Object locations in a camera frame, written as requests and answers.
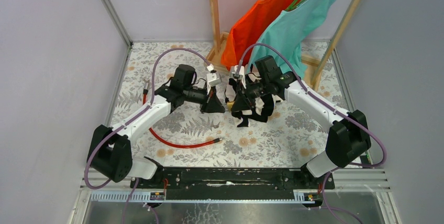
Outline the brass padlock with shackle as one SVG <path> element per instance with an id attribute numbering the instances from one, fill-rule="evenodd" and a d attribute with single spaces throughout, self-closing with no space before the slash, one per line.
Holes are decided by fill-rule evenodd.
<path id="1" fill-rule="evenodd" d="M 228 101 L 228 102 L 226 102 L 227 110 L 228 110 L 228 111 L 232 111 L 232 107 L 233 107 L 234 103 L 235 103 L 234 101 Z"/>

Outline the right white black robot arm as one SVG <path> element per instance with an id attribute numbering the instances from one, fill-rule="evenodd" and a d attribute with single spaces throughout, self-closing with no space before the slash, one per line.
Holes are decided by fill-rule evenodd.
<path id="1" fill-rule="evenodd" d="M 232 66 L 230 76 L 236 80 L 236 96 L 233 112 L 255 110 L 259 98 L 276 95 L 280 99 L 298 106 L 315 119 L 327 131 L 325 150 L 301 167 L 300 180 L 303 186 L 314 188 L 321 176 L 338 167 L 345 167 L 371 147 L 366 132 L 365 115 L 355 110 L 340 108 L 308 87 L 292 71 L 283 73 L 272 56 L 256 61 L 259 79 L 248 81 L 243 66 Z"/>

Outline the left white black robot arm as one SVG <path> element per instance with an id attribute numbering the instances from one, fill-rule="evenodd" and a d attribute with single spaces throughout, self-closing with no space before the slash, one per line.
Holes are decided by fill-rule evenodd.
<path id="1" fill-rule="evenodd" d="M 202 113 L 224 113 L 216 91 L 219 75 L 213 65 L 207 66 L 207 70 L 205 85 L 196 87 L 195 69 L 180 64 L 173 77 L 155 90 L 152 101 L 113 127 L 98 126 L 88 152 L 87 168 L 97 170 L 113 182 L 135 177 L 151 188 L 158 187 L 163 176 L 157 170 L 158 164 L 149 158 L 135 158 L 131 143 L 184 102 L 198 104 Z"/>

